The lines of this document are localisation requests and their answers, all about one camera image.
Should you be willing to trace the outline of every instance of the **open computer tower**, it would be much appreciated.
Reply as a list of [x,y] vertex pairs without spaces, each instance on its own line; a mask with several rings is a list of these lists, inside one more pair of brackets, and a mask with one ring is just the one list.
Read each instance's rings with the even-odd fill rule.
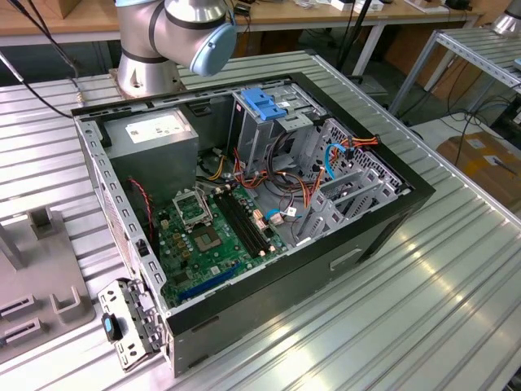
[[125,371],[200,364],[366,261],[434,192],[300,73],[73,115],[131,276],[99,293]]

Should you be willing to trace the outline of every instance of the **green circuit board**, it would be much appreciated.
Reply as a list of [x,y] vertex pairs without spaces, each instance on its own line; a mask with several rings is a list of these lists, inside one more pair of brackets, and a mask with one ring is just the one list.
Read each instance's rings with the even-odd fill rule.
[[[248,215],[256,209],[242,187],[234,189],[231,195]],[[167,277],[161,293],[169,306],[180,305],[184,300],[198,296],[287,250],[281,238],[269,229],[269,235],[261,235],[273,247],[264,256],[252,257],[217,206],[213,195],[205,198],[212,214],[212,224],[194,226],[190,233],[186,231],[174,204],[157,209],[154,215],[160,229],[160,264]],[[178,206],[185,219],[201,213],[197,203],[184,202]]]

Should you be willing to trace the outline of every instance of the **label sticker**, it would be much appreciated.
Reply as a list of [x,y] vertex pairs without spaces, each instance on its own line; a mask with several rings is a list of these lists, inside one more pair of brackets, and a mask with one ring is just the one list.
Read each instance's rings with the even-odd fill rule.
[[478,140],[477,138],[471,138],[470,140],[467,140],[467,142],[475,149],[485,148],[485,144],[481,142],[481,140]]
[[286,214],[287,216],[289,216],[289,217],[294,217],[294,216],[296,215],[296,208],[293,208],[293,207],[291,207],[291,206],[288,207],[288,208],[286,209],[285,214]]
[[487,162],[490,163],[491,165],[497,165],[496,160],[498,160],[498,161],[500,161],[500,162],[502,163],[501,159],[500,159],[499,157],[497,157],[497,156],[494,156],[494,155],[488,155],[488,156],[483,156],[483,157],[484,157],[484,158],[487,160]]
[[126,130],[134,144],[186,131],[173,115],[134,122]]

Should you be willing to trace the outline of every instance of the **slotted aluminum table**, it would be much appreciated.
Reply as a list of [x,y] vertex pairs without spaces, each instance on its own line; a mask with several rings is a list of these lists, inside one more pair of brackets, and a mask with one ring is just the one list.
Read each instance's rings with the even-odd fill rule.
[[[162,356],[125,374],[99,318],[0,366],[2,389],[501,389],[521,363],[521,222],[317,56],[235,59],[190,89],[303,72],[436,193],[361,267],[174,379]],[[120,99],[108,76],[81,79],[88,104]],[[74,106],[68,81],[35,85]],[[0,219],[63,213],[96,293],[126,276],[72,122],[21,86],[0,89]]]
[[437,30],[432,33],[398,91],[389,108],[390,113],[398,112],[403,99],[409,93],[438,43],[449,49],[449,52],[441,60],[431,80],[425,85],[425,90],[431,89],[454,55],[458,55],[505,86],[518,92],[521,91],[521,71],[513,65],[515,59],[521,58],[521,37],[501,37],[490,29],[481,28]]

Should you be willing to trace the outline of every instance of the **yellow wire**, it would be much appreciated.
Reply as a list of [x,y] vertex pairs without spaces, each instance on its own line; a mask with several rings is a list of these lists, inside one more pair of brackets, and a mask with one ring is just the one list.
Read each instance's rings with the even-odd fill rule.
[[219,168],[217,169],[217,172],[212,175],[210,178],[208,178],[210,181],[215,181],[217,178],[219,178],[222,174],[222,168],[224,166],[225,162],[225,156],[221,156],[221,161],[219,162]]

